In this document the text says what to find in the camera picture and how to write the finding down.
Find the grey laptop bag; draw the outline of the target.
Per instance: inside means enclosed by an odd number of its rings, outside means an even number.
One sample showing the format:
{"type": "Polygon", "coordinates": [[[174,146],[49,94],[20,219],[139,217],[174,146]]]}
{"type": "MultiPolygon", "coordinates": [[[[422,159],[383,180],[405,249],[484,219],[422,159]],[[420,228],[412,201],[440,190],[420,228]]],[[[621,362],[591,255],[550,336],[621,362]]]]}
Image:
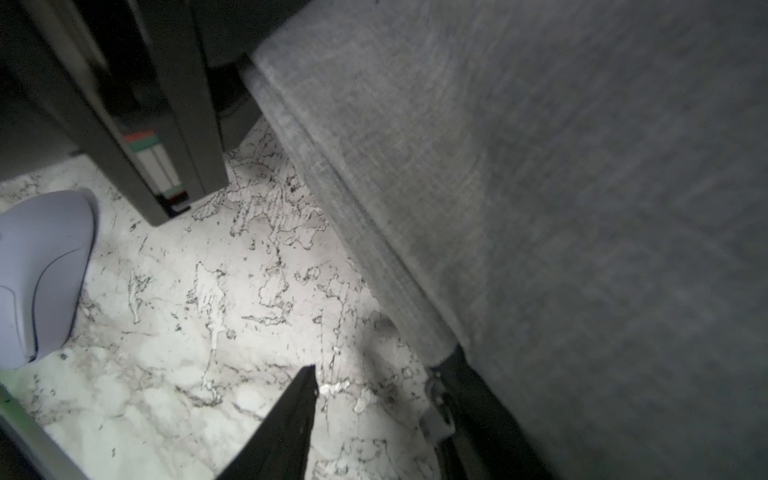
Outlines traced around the grey laptop bag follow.
{"type": "Polygon", "coordinates": [[[313,1],[241,74],[553,479],[767,475],[767,5],[313,1]]]}

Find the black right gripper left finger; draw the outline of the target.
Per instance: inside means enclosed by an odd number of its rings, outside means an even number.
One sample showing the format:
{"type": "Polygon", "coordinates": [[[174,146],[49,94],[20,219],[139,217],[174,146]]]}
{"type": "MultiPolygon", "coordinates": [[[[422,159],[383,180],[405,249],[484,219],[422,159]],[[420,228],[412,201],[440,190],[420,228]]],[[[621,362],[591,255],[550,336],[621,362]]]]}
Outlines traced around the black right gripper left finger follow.
{"type": "Polygon", "coordinates": [[[317,398],[316,368],[306,365],[219,477],[303,480],[317,398]]]}

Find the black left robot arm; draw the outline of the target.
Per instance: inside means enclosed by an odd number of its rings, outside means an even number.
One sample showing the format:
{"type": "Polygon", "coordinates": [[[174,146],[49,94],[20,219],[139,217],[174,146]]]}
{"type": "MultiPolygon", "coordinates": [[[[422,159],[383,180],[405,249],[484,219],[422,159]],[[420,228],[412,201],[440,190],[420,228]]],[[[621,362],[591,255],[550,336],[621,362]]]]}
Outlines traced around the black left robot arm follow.
{"type": "Polygon", "coordinates": [[[152,225],[225,188],[238,65],[299,1],[5,1],[1,177],[84,154],[152,225]]]}

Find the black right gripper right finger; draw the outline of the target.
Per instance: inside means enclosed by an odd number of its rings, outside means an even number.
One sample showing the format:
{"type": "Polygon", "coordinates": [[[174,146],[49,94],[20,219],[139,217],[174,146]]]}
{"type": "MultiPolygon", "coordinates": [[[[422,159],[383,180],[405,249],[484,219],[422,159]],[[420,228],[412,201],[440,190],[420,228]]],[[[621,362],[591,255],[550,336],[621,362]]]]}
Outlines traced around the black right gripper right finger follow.
{"type": "Polygon", "coordinates": [[[428,444],[442,479],[555,477],[462,348],[428,369],[428,400],[428,444]]]}

